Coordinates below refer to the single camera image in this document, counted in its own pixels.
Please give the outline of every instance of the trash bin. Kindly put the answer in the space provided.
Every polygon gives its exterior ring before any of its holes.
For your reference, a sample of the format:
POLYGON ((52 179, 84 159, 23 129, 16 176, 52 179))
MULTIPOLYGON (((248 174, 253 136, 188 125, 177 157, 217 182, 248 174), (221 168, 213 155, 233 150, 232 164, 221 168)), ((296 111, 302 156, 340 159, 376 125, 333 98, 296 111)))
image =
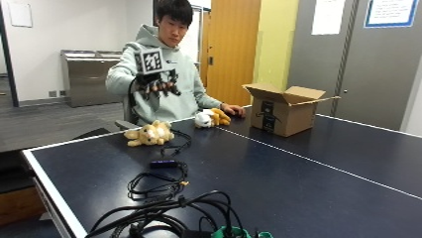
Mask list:
POLYGON ((121 52, 62 51, 66 91, 71 107, 121 101, 107 91, 105 78, 120 60, 121 52))

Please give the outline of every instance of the cardboard box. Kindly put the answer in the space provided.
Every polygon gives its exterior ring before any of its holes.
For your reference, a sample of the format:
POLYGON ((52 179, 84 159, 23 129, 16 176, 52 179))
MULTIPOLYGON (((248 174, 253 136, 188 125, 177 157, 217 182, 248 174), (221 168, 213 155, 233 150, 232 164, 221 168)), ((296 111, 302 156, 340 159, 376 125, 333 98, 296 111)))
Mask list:
POLYGON ((243 87, 253 96, 251 126, 288 137, 314 126, 317 104, 325 91, 293 86, 281 91, 272 84, 243 87))

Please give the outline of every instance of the black hair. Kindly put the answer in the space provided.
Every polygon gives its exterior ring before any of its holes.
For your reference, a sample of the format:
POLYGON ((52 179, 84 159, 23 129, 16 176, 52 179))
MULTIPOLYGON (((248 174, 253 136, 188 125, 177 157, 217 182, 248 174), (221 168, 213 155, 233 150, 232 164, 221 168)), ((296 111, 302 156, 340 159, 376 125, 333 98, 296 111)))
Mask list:
POLYGON ((180 21, 188 27, 193 23, 195 10, 188 0, 159 0, 159 21, 169 15, 172 20, 180 21))

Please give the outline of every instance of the electrical outlet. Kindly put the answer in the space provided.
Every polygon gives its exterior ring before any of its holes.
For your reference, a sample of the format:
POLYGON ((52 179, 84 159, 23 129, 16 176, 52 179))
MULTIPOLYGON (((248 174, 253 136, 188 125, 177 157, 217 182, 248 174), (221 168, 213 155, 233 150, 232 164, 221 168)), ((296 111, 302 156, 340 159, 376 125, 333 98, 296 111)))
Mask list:
POLYGON ((58 92, 56 91, 50 91, 50 97, 58 97, 58 92))

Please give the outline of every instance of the yellow plush toy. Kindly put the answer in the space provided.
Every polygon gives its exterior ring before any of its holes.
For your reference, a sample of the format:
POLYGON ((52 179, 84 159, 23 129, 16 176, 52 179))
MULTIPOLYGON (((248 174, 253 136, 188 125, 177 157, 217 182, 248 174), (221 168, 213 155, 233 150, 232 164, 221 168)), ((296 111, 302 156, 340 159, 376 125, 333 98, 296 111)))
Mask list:
POLYGON ((204 109, 196 115, 196 127, 199 128, 229 125, 229 121, 231 118, 217 108, 204 109))
POLYGON ((164 145, 165 142, 175 138, 175 134, 171 131, 171 123, 160 122, 159 120, 153 124, 143 126, 139 130, 129 130, 124 133, 128 138, 128 146, 136 147, 140 145, 164 145))

